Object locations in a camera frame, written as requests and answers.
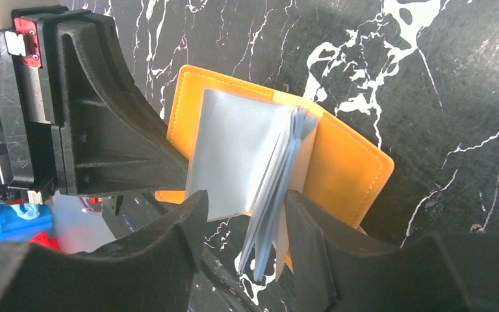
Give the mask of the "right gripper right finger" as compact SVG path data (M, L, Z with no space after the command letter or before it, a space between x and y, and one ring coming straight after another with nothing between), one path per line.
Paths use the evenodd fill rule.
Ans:
M299 192L285 203L298 311L499 311L499 233L430 233L400 248Z

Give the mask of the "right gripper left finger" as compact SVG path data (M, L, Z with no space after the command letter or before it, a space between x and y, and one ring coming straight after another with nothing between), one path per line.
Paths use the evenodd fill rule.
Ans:
M208 194L91 253L0 242L0 311L186 311Z

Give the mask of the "orange card holder wallet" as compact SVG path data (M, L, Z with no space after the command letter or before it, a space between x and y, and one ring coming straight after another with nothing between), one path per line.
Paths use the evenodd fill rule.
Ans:
M208 221L250 217L236 268L264 278L276 253L290 264L285 195L301 192L357 228L389 180L394 161L313 101L192 65L179 71L166 135L188 161L184 188L160 190L180 203L209 197Z

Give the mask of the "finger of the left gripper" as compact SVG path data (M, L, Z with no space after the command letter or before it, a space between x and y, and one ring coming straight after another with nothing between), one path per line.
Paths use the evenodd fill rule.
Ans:
M63 124L53 131L60 193L107 197L180 190L187 159L133 81L113 18L76 12L57 25Z

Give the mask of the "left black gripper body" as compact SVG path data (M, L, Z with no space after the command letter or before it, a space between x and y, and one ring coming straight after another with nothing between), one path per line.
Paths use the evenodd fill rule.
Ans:
M62 5L0 5L0 203L66 189L66 19Z

